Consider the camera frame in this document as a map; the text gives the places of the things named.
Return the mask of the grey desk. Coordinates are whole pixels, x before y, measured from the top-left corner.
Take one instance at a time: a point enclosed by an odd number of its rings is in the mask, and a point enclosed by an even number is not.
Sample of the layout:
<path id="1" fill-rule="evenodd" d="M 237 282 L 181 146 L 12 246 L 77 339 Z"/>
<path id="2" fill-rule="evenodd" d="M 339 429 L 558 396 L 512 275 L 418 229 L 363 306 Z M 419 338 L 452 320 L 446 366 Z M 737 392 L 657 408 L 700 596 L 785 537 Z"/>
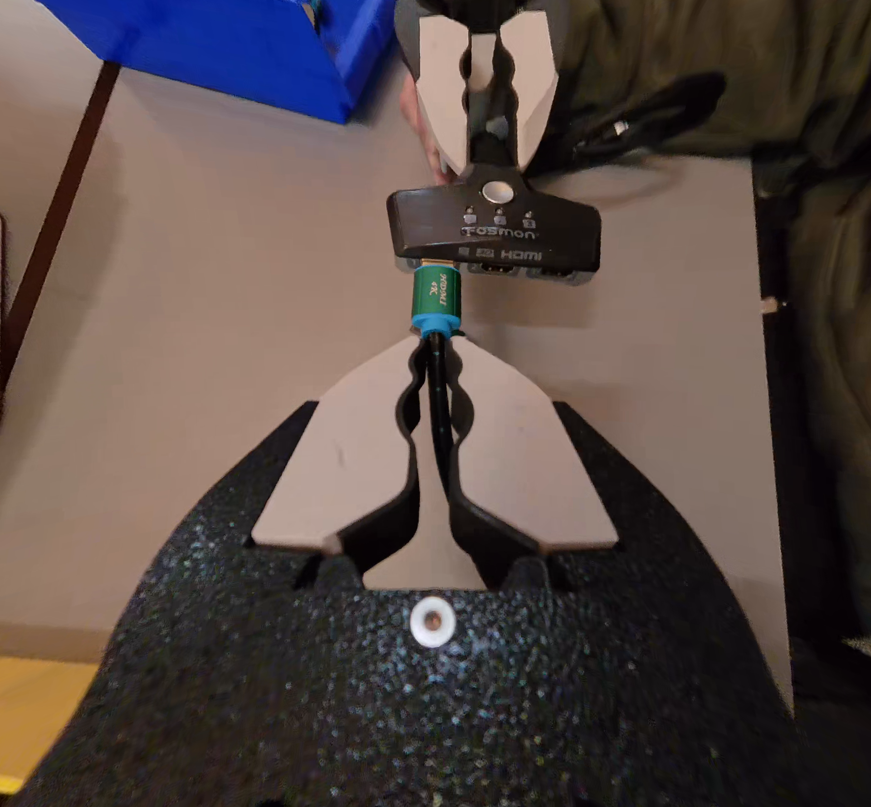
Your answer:
<path id="1" fill-rule="evenodd" d="M 98 660 L 203 493 L 408 333 L 385 200 L 429 174 L 400 87 L 342 127 L 121 72 L 6 390 L 2 655 Z M 469 279 L 463 312 L 678 508 L 791 699 L 751 173 L 559 181 L 603 214 L 600 272 Z"/>

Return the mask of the blue plastic bin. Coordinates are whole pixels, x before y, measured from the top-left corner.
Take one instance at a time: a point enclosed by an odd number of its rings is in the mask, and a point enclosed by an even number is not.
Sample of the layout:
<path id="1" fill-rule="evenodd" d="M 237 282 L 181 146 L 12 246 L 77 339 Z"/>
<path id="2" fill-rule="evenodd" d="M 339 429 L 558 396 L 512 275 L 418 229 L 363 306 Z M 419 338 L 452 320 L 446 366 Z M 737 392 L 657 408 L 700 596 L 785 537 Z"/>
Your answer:
<path id="1" fill-rule="evenodd" d="M 396 0 L 36 0 L 95 56 L 343 124 L 395 37 Z"/>

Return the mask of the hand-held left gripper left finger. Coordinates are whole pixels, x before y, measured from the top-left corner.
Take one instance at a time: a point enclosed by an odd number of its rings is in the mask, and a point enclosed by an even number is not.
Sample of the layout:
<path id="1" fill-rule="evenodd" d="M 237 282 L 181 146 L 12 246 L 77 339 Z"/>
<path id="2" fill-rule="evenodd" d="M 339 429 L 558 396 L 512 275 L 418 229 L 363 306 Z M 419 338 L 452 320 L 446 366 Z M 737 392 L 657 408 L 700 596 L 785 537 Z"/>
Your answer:
<path id="1" fill-rule="evenodd" d="M 419 524 L 412 432 L 421 418 L 421 339 L 409 336 L 349 372 L 319 400 L 254 524 L 252 540 L 360 574 L 404 548 Z"/>

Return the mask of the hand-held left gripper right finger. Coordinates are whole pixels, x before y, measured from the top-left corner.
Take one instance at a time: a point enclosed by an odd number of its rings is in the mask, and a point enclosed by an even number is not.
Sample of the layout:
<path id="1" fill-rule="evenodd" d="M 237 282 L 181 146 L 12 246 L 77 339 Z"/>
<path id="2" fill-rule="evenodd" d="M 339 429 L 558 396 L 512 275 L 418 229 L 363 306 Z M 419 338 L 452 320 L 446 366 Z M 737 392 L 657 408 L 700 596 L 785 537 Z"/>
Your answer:
<path id="1" fill-rule="evenodd" d="M 454 336 L 448 347 L 450 529 L 485 584 L 516 561 L 612 549 L 617 530 L 555 404 L 514 366 Z"/>

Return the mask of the person's right hand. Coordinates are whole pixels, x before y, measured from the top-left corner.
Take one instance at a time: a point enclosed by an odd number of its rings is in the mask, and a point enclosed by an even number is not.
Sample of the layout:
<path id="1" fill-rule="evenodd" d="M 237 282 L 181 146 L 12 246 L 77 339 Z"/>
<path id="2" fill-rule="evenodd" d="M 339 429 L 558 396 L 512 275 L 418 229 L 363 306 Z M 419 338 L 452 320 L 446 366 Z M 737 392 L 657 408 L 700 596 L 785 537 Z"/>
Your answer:
<path id="1" fill-rule="evenodd" d="M 433 179 L 437 185 L 452 183 L 455 173 L 442 161 L 441 153 L 431 136 L 428 125 L 421 113 L 416 83 L 410 72 L 405 74 L 400 93 L 401 114 L 408 126 L 415 133 L 430 166 Z"/>

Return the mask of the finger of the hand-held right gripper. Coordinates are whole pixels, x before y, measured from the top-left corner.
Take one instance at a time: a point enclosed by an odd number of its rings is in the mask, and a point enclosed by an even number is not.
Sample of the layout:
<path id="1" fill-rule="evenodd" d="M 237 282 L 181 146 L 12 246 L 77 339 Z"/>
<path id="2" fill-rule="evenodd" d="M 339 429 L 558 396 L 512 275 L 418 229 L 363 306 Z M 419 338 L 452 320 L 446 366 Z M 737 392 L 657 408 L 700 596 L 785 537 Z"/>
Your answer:
<path id="1" fill-rule="evenodd" d="M 517 167 L 524 171 L 538 151 L 558 87 L 546 13 L 518 13 L 502 25 L 500 40 L 513 67 L 510 85 L 516 99 Z"/>
<path id="2" fill-rule="evenodd" d="M 463 62 L 470 50 L 470 33 L 462 23 L 446 16 L 426 16 L 419 21 L 419 46 L 415 87 L 423 141 L 433 150 L 436 167 L 445 166 L 460 176 L 469 163 Z"/>

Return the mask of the black video switch box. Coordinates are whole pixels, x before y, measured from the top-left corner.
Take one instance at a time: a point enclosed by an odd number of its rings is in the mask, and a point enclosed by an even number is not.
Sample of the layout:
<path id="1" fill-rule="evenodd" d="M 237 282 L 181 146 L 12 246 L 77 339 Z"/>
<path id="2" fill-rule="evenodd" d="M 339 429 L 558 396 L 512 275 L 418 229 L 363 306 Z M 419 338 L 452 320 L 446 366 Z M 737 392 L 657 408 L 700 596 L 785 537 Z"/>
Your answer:
<path id="1" fill-rule="evenodd" d="M 387 216 L 396 259 L 408 264 L 570 286 L 601 264 L 598 210 L 538 191 L 508 166 L 474 163 L 452 183 L 397 191 Z"/>

